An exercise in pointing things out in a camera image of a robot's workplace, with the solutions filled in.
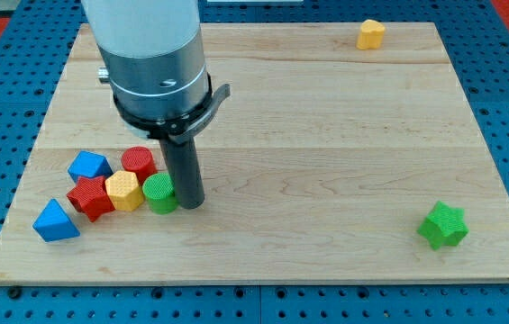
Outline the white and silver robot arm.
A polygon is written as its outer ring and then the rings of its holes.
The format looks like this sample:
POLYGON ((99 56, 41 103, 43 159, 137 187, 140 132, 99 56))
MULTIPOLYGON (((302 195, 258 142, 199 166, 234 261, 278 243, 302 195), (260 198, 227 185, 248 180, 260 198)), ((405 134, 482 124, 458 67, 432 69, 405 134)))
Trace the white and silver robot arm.
POLYGON ((205 200, 195 136, 231 94, 214 88, 196 0, 83 0, 83 9, 124 123, 158 140, 178 203, 205 200))

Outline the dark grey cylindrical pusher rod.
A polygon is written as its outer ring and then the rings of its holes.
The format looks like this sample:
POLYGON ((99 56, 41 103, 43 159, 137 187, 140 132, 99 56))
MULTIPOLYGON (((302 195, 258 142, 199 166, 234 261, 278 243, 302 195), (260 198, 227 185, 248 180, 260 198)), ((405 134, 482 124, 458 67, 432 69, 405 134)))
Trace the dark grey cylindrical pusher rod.
POLYGON ((177 144, 164 139, 159 144, 179 205, 184 209, 199 207, 205 192, 194 140, 177 144))

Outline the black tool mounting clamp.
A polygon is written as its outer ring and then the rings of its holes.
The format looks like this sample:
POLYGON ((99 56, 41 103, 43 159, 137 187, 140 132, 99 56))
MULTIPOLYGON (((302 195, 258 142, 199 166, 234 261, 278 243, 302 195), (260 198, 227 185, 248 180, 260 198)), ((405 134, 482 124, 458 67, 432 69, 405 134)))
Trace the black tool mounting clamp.
POLYGON ((128 110, 128 106, 117 94, 113 95, 113 100, 124 123, 137 136, 151 140, 171 140, 181 145, 200 133, 213 120, 223 101, 231 95, 229 84, 223 84, 213 91, 210 76, 207 76, 207 87, 208 91, 200 103, 187 112, 175 113, 172 118, 140 117, 128 110))

